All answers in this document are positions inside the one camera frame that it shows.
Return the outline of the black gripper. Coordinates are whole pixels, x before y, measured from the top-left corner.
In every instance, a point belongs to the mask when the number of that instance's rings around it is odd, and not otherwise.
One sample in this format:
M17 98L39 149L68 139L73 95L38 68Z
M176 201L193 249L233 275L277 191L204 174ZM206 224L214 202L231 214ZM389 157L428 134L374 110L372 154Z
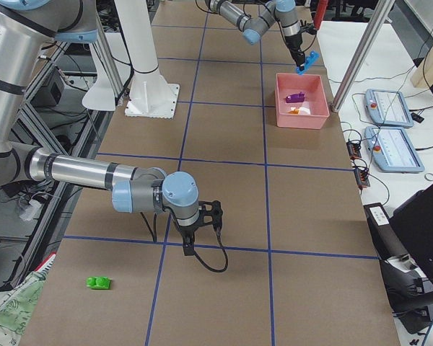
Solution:
M185 256L195 256L195 232L204 226L212 225L219 245L222 244L222 216L223 210L218 200L212 202L199 201L197 206L186 207L176 215L178 207L173 207L172 217L174 224L183 240L183 253Z
M296 63L298 71L305 70L305 53L301 49L301 44L301 34L287 36L287 48Z

